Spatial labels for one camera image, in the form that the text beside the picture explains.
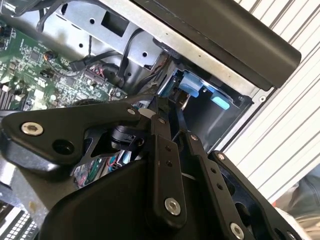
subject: screw hole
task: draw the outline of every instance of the screw hole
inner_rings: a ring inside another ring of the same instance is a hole
[[[67,7],[68,7],[68,3],[63,4],[63,6],[61,7],[61,14],[62,14],[62,16],[64,16],[64,15],[66,14]]]
[[[75,146],[64,139],[55,140],[52,144],[53,149],[61,155],[70,155],[75,151]]]
[[[220,183],[217,183],[216,186],[218,187],[218,189],[223,190],[223,186],[220,185]]]
[[[278,228],[275,228],[274,231],[278,235],[280,240],[286,240],[287,239],[286,236]]]
[[[174,202],[170,202],[169,206],[173,209],[173,210],[177,210],[177,205]]]
[[[167,164],[168,167],[172,167],[172,162],[170,160],[166,161],[165,164]]]

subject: wire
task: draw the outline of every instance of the wire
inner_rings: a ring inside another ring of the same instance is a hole
[[[92,50],[92,36],[89,35],[89,47],[88,47],[88,56],[91,57],[91,50]]]
[[[50,62],[50,59],[48,58],[48,56],[46,54],[43,54],[43,58],[44,58],[45,62],[49,65],[49,67],[54,71],[54,73],[57,74],[61,78],[75,78],[75,77],[80,76],[86,70],[86,69],[81,70],[74,75],[63,74],[58,69],[56,69],[55,66],[52,65],[52,63]]]
[[[128,55],[129,55],[129,50],[130,50],[130,45],[131,42],[133,41],[133,39],[139,35],[140,33],[144,32],[144,30],[142,30],[141,28],[136,29],[130,36],[129,41],[126,43],[126,46],[124,48],[123,51],[123,55],[122,55],[122,59],[121,59],[121,63],[119,66],[119,70],[116,74],[116,76],[120,79],[123,79],[125,76],[125,71],[129,65],[129,60],[128,60]]]
[[[41,19],[45,15],[44,9],[39,9],[39,19]]]
[[[121,55],[121,54],[117,51],[106,51],[106,52],[103,52],[103,53],[96,55],[96,56],[83,58],[79,61],[84,61],[85,65],[88,66],[88,65],[94,64],[102,59],[106,59],[106,58],[117,56],[117,55]]]
[[[117,162],[116,157],[113,156],[113,157],[110,157],[110,159],[106,161],[106,165],[108,167],[112,167],[116,162]]]
[[[149,76],[146,76],[145,78],[141,79],[136,87],[133,89],[132,94],[131,95],[137,95],[141,89],[147,85],[153,78],[157,77],[162,70],[165,68],[165,66],[167,65],[167,63],[169,62],[169,58],[165,59],[162,64],[160,64],[158,67],[156,67],[156,69],[154,70],[153,73],[151,73]]]
[[[52,6],[45,12],[45,15],[40,18],[38,23],[36,24],[35,29],[37,32],[42,33],[44,31],[46,20],[62,5],[64,0],[56,0]]]

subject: black cable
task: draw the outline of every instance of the black cable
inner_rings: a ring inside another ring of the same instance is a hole
[[[89,47],[88,47],[88,51],[89,51],[88,56],[89,56],[89,58],[91,57],[91,50],[92,50],[92,36],[89,35]]]
[[[39,9],[39,19],[43,18],[45,15],[45,10],[44,9]]]
[[[117,51],[107,51],[97,56],[91,56],[91,57],[86,56],[80,60],[72,61],[69,63],[69,66],[72,71],[79,72],[79,71],[82,71],[83,69],[86,69],[88,66],[91,66],[101,61],[102,59],[106,59],[106,58],[117,56],[117,55],[120,55],[120,53],[118,53]]]
[[[146,76],[145,78],[141,79],[135,86],[135,88],[133,89],[132,91],[132,94],[131,95],[136,95],[138,94],[141,89],[147,85],[152,79],[154,79],[155,77],[157,77],[159,74],[161,74],[161,72],[163,71],[163,69],[166,67],[167,63],[168,63],[168,60],[167,59],[163,65],[155,72],[155,73],[152,73],[151,75],[149,76]]]
[[[51,62],[49,62],[48,60],[47,61],[45,61],[48,65],[49,65],[49,67],[55,72],[55,74],[57,74],[60,78],[76,78],[76,77],[78,77],[78,76],[80,76],[86,69],[84,69],[84,70],[81,70],[81,71],[79,71],[79,72],[77,72],[76,74],[74,74],[74,75],[67,75],[67,74],[63,74],[63,73],[61,73],[59,70],[57,70],[52,64],[51,64]]]
[[[121,55],[121,54],[118,53],[117,51],[106,51],[96,56],[83,58],[81,61],[84,61],[85,65],[88,66],[96,62],[99,62],[102,59],[106,59],[106,58],[117,56],[117,55]]]
[[[133,41],[133,39],[139,35],[140,33],[144,32],[141,28],[136,29],[130,36],[129,41],[126,43],[126,46],[123,51],[121,63],[119,66],[119,71],[117,72],[116,76],[120,79],[123,79],[125,76],[125,71],[129,65],[129,60],[128,60],[128,55],[129,55],[129,50],[130,50],[130,44]]]
[[[56,0],[52,6],[46,11],[45,15],[40,18],[36,24],[36,31],[42,33],[44,31],[46,20],[62,5],[64,0]]]

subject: silver screw head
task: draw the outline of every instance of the silver screw head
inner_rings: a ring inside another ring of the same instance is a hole
[[[265,100],[266,100],[266,96],[261,96],[261,97],[259,98],[259,102],[260,102],[260,103],[263,103]]]
[[[166,123],[166,121],[163,120],[162,118],[159,118],[158,120],[159,120],[159,122],[162,123],[162,124],[165,124],[165,123]]]
[[[25,122],[21,126],[21,131],[30,136],[39,136],[44,132],[44,128],[36,122]]]
[[[224,157],[221,153],[218,153],[216,156],[217,156],[218,159],[220,159],[221,161],[225,160],[225,157]]]
[[[180,204],[172,197],[164,201],[165,209],[172,215],[178,216],[181,213]]]
[[[296,240],[296,237],[289,231],[286,232],[291,240]]]
[[[191,134],[191,138],[195,141],[198,141],[198,137],[196,135]]]
[[[128,113],[130,113],[130,114],[132,114],[132,115],[135,115],[135,114],[136,114],[136,112],[135,112],[134,110],[130,109],[130,108],[129,108],[127,111],[128,111]]]
[[[232,222],[230,224],[230,229],[231,229],[231,232],[233,233],[233,235],[235,235],[235,237],[237,239],[240,239],[240,240],[245,239],[244,231],[242,231],[241,227],[239,227],[238,224]]]

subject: green circuit board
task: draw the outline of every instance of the green circuit board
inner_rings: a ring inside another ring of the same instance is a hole
[[[73,78],[59,76],[44,59],[46,46],[4,22],[0,27],[0,110],[44,110],[68,107],[82,99],[126,97],[94,70]],[[59,52],[51,64],[62,74],[70,73],[69,61]]]

